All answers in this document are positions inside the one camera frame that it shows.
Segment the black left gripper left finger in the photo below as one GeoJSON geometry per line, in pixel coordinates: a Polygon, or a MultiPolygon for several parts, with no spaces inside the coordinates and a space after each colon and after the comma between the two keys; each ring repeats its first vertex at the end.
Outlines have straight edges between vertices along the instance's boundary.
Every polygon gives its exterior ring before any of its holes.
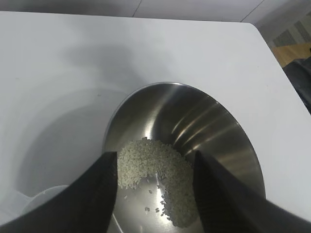
{"type": "Polygon", "coordinates": [[[105,233],[117,188],[117,153],[105,152],[54,198],[1,226],[2,233],[105,233]]]}

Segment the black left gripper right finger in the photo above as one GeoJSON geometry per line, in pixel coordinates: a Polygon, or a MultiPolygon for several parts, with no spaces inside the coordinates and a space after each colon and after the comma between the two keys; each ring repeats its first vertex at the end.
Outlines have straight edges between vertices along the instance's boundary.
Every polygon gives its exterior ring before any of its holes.
{"type": "Polygon", "coordinates": [[[197,151],[193,190],[206,233],[309,233],[310,222],[240,182],[210,155],[197,151]]]}

